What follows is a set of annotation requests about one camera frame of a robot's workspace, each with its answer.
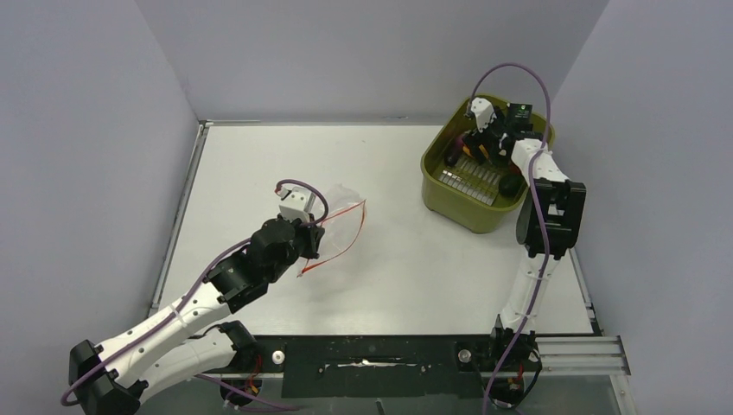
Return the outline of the clear zip top bag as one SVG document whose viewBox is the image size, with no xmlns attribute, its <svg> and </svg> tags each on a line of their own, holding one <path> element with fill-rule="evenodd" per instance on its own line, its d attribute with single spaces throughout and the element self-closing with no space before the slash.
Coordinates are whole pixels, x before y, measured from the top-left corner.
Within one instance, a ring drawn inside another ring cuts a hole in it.
<svg viewBox="0 0 733 415">
<path fill-rule="evenodd" d="M 325 234 L 318 249 L 319 258 L 301 260 L 299 278 L 345 254 L 359 238 L 366 222 L 367 200 L 356 190 L 338 183 L 327 191 L 326 199 L 329 214 L 321 223 Z"/>
</svg>

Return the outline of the yellow toy bell pepper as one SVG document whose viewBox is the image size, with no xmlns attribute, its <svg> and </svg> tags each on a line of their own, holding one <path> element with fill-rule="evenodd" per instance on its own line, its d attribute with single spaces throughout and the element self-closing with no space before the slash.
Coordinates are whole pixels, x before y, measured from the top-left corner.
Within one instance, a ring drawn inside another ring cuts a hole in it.
<svg viewBox="0 0 733 415">
<path fill-rule="evenodd" d="M 478 163 L 484 163 L 488 160 L 489 154 L 483 144 L 464 144 L 463 152 L 475 159 Z"/>
</svg>

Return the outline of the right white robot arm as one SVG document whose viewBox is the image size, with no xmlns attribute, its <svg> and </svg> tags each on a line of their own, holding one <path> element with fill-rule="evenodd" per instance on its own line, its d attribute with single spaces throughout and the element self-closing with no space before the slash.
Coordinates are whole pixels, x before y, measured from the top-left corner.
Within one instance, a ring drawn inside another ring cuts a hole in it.
<svg viewBox="0 0 733 415">
<path fill-rule="evenodd" d="M 528 189 L 519 212 L 516 240 L 523 249 L 507 302 L 486 346 L 494 367 L 506 369 L 528 359 L 536 348 L 535 320 L 560 260 L 577 243 L 586 187 L 557 165 L 548 144 L 551 128 L 532 131 L 530 105 L 505 110 L 488 99 L 472 98 L 466 114 L 475 121 L 465 146 L 477 161 L 496 160 L 517 169 Z"/>
</svg>

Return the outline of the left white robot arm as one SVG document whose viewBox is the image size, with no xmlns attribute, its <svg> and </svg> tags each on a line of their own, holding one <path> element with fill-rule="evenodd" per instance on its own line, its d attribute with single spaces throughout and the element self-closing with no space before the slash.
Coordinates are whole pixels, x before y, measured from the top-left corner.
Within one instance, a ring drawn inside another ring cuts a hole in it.
<svg viewBox="0 0 733 415">
<path fill-rule="evenodd" d="M 229 365 L 245 346 L 243 324 L 217 336 L 196 334 L 262 297 L 299 259 L 318 259 L 324 234 L 319 223 L 266 221 L 219 254 L 167 307 L 119 335 L 75 345 L 61 404 L 85 414 L 134 414 L 160 390 Z"/>
</svg>

